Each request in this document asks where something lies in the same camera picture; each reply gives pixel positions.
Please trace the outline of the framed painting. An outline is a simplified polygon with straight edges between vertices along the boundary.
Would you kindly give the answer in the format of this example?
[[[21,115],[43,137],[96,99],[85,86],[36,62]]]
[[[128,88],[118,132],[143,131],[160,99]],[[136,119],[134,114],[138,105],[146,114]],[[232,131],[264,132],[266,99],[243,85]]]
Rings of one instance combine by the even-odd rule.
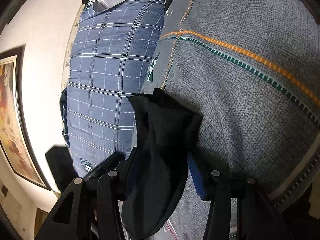
[[[25,46],[1,53],[1,149],[13,172],[51,190],[33,152],[22,104],[22,65]]]

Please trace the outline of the black pants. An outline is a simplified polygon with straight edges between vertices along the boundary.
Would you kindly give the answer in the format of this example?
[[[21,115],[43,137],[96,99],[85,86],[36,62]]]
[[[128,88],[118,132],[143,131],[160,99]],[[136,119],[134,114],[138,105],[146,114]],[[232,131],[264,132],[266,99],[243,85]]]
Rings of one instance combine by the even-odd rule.
[[[135,111],[137,146],[130,156],[121,216],[132,239],[147,239],[160,230],[181,199],[202,116],[159,88],[131,96],[129,102]]]

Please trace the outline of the grey patterned bed quilt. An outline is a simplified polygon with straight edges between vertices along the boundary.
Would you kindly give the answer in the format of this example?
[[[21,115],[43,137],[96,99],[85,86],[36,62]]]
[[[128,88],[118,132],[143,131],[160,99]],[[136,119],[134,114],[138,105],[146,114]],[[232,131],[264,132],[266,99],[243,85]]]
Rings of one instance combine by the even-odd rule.
[[[319,239],[319,22],[303,0],[173,0],[143,92],[202,115],[212,170],[253,178],[279,212],[257,239]]]

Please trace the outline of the blue plaid pillow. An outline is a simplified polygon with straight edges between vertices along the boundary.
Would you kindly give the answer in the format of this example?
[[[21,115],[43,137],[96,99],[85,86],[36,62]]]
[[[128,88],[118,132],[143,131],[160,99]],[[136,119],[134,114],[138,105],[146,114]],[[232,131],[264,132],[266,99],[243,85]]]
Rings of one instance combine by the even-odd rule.
[[[97,0],[80,16],[67,82],[75,170],[84,177],[114,152],[131,152],[135,114],[163,28],[162,0]]]

